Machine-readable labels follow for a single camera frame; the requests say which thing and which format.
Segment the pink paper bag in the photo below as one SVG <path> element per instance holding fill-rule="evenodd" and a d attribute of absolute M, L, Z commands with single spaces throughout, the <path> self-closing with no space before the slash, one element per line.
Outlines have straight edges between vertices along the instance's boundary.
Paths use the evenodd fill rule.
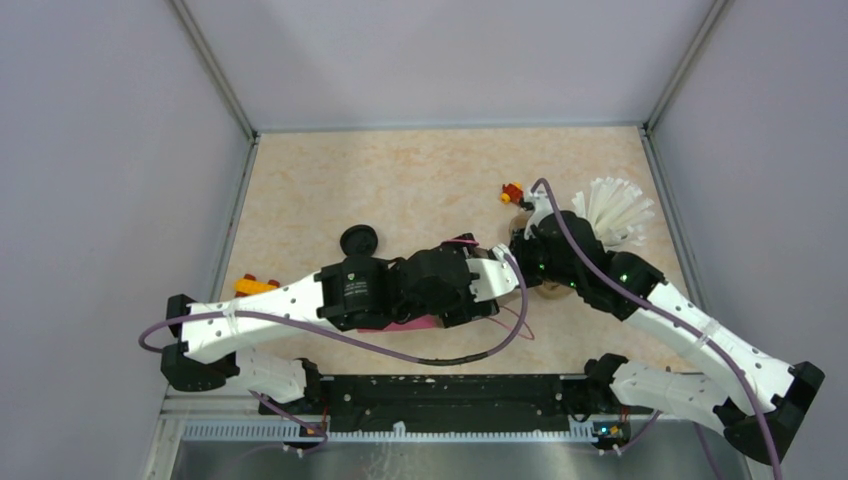
<path fill-rule="evenodd" d="M 376 244 L 343 244 L 345 285 L 366 287 L 350 301 L 359 309 L 349 321 L 357 331 L 452 328 L 500 312 L 495 298 L 482 298 L 480 261 L 494 256 L 478 253 L 472 234 L 392 260 L 375 258 Z"/>

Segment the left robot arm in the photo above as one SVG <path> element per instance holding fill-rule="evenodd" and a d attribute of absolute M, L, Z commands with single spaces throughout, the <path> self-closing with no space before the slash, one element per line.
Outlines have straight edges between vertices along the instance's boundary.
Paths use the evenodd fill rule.
<path fill-rule="evenodd" d="M 314 367 L 304 359 L 262 356 L 258 345 L 310 332 L 412 364 L 426 359 L 350 337 L 407 325 L 453 328 L 498 313 L 498 300 L 518 278 L 503 245 L 479 249 L 465 235 L 408 258 L 349 255 L 287 285 L 228 301 L 168 301 L 166 326 L 173 343 L 159 348 L 160 371 L 181 392 L 208 392 L 229 384 L 264 393 L 297 413 L 319 404 Z"/>

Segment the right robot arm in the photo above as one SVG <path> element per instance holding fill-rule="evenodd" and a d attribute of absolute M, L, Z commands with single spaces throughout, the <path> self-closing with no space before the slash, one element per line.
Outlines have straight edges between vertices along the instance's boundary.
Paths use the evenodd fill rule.
<path fill-rule="evenodd" d="M 810 362 L 769 356 L 691 303 L 640 256 L 603 247 L 570 211 L 534 214 L 509 248 L 530 286 L 568 287 L 590 307 L 660 340 L 698 375 L 656 370 L 622 355 L 587 362 L 589 404 L 671 413 L 720 433 L 746 457 L 781 462 L 824 379 Z"/>

